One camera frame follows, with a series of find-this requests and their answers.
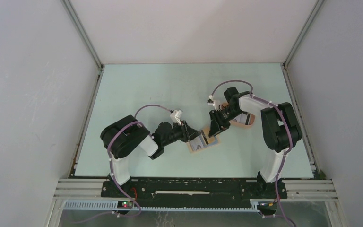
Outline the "pink oval card tray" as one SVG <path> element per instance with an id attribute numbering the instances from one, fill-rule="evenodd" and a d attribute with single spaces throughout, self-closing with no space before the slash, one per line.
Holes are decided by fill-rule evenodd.
<path id="1" fill-rule="evenodd" d="M 255 116 L 247 111 L 243 111 L 238 103 L 221 103 L 217 105 L 217 109 L 221 111 L 222 117 L 231 125 L 250 128 L 255 122 Z"/>

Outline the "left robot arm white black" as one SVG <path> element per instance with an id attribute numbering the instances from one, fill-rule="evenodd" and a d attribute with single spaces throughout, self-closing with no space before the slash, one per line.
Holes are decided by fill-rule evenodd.
<path id="1" fill-rule="evenodd" d="M 107 149 L 110 176 L 115 181 L 112 191 L 119 197 L 129 194 L 128 180 L 131 175 L 127 156 L 135 149 L 140 148 L 150 159 L 156 159 L 164 153 L 166 146 L 178 141 L 188 143 L 200 135 L 200 131 L 184 120 L 179 123 L 162 122 L 153 133 L 132 115 L 107 126 L 101 132 L 100 139 Z"/>

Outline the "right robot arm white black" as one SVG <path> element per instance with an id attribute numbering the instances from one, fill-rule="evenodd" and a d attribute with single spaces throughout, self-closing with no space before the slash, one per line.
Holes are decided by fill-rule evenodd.
<path id="1" fill-rule="evenodd" d="M 252 91 L 238 92 L 230 87 L 224 92 L 227 106 L 217 104 L 213 95 L 208 97 L 208 104 L 214 109 L 209 112 L 209 136 L 214 137 L 230 128 L 231 121 L 243 113 L 259 116 L 263 139 L 270 149 L 265 163 L 257 176 L 256 192 L 267 198 L 277 188 L 279 178 L 288 154 L 302 139 L 302 131 L 297 117 L 289 102 L 274 104 L 259 98 Z"/>

